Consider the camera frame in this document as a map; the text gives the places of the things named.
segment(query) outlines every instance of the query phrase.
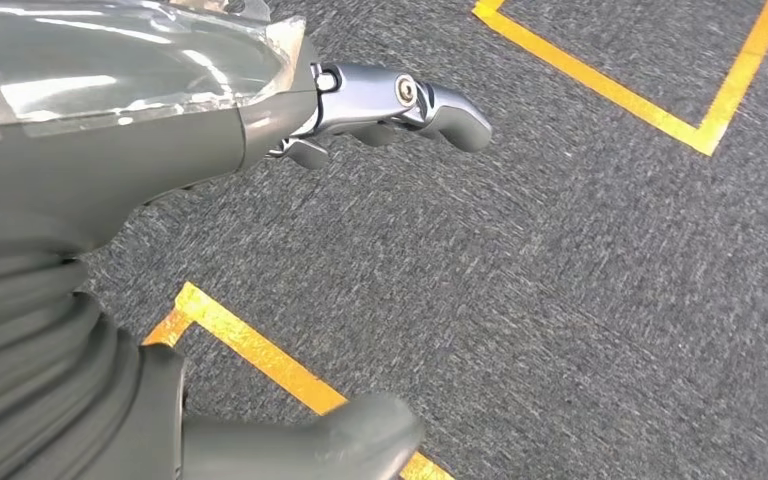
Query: screw head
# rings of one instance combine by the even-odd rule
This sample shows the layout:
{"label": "screw head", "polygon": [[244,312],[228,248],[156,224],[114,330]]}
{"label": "screw head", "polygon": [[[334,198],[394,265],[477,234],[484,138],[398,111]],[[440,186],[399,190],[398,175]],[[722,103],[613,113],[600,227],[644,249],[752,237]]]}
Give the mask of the screw head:
{"label": "screw head", "polygon": [[416,82],[410,75],[400,75],[396,79],[396,98],[405,107],[416,103]]}

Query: clear plastic wrap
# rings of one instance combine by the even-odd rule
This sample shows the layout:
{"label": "clear plastic wrap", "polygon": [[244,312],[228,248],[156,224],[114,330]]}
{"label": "clear plastic wrap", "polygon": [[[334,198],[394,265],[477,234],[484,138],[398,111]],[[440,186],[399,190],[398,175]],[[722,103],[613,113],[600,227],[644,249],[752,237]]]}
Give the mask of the clear plastic wrap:
{"label": "clear plastic wrap", "polygon": [[0,1],[0,125],[49,135],[251,105],[292,86],[304,28],[149,1]]}

